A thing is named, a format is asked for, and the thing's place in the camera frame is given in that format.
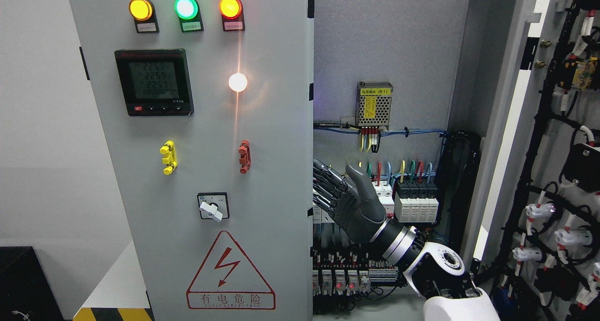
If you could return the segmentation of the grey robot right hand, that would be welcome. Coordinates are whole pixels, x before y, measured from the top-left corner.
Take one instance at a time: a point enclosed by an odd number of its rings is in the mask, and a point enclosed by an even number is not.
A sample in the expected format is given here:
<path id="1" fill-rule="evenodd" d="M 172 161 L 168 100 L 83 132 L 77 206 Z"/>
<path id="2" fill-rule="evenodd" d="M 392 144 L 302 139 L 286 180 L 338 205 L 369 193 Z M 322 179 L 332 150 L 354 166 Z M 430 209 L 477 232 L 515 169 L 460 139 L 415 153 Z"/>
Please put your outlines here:
<path id="1" fill-rule="evenodd" d="M 370 178 L 363 169 L 345 166 L 346 177 L 313 160 L 313 202 L 346 232 L 349 240 L 373 242 L 387 216 Z"/>

